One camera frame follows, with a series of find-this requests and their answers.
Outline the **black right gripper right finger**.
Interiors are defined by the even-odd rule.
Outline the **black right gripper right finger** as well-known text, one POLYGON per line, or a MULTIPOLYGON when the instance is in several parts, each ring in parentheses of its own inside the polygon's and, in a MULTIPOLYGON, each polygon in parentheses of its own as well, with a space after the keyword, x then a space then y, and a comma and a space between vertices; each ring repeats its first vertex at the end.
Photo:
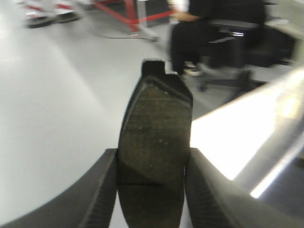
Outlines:
POLYGON ((302 228, 289 216, 250 196, 191 148, 185 170, 185 193, 195 228, 302 228))

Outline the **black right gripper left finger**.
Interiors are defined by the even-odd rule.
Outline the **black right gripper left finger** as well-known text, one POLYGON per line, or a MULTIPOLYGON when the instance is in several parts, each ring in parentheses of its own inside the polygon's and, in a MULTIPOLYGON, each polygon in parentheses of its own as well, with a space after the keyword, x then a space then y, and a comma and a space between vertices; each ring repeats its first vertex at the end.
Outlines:
POLYGON ((107 228, 116 198, 116 149, 107 149, 72 186, 5 228, 107 228))

